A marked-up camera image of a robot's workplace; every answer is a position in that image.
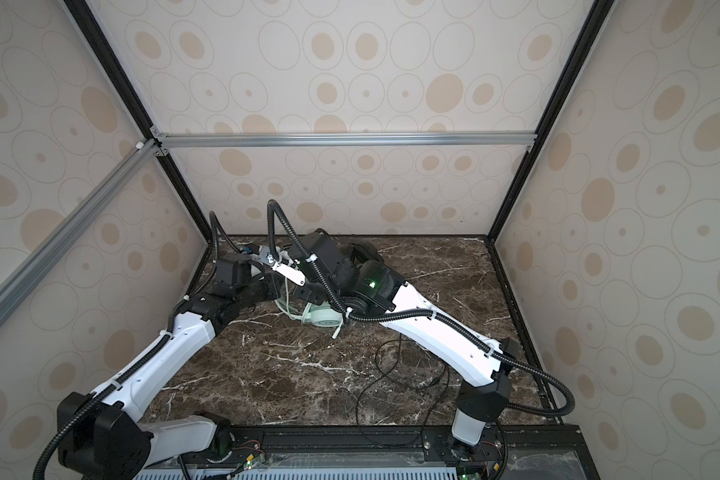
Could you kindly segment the mint green headphones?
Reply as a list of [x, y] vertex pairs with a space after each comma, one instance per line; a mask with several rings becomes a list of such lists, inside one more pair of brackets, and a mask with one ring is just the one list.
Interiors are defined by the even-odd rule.
[[342, 315], [334, 311], [328, 303], [313, 304], [307, 303], [301, 313], [297, 313], [295, 307], [290, 303], [290, 295], [287, 289], [275, 300], [275, 305], [289, 319], [298, 321], [304, 325], [331, 329], [332, 339], [336, 339], [341, 332], [344, 320]]

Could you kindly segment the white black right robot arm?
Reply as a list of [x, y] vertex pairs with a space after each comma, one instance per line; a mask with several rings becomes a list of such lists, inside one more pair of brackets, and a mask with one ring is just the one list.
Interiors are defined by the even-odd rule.
[[[380, 324], [437, 356], [462, 378], [451, 427], [455, 443], [480, 444], [484, 428], [506, 409], [562, 418], [575, 409], [572, 391], [545, 371], [518, 361], [508, 343], [465, 326], [422, 295], [378, 254], [341, 250], [326, 233], [299, 236], [280, 204], [267, 203], [267, 262], [287, 280], [316, 293], [344, 322]], [[512, 370], [558, 390], [564, 403], [542, 409], [511, 401]]]

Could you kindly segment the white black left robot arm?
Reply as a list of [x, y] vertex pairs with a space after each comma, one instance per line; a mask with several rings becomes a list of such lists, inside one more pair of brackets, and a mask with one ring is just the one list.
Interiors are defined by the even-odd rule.
[[32, 476], [43, 479], [51, 460], [87, 479], [133, 479], [144, 468], [188, 453], [225, 456], [232, 438], [227, 420], [209, 414], [144, 424], [161, 389], [239, 314], [275, 299], [275, 215], [267, 214], [268, 244], [246, 247], [236, 258], [215, 258], [205, 282], [174, 307], [166, 329], [126, 367], [86, 395], [69, 394], [57, 409], [58, 430]]

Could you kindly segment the black blue headphones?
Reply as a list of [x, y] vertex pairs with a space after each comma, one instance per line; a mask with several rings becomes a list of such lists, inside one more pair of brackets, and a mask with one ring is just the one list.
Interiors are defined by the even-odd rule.
[[362, 265], [368, 261], [376, 261], [382, 264], [385, 260], [378, 250], [367, 242], [351, 242], [346, 247], [346, 255], [355, 265]]

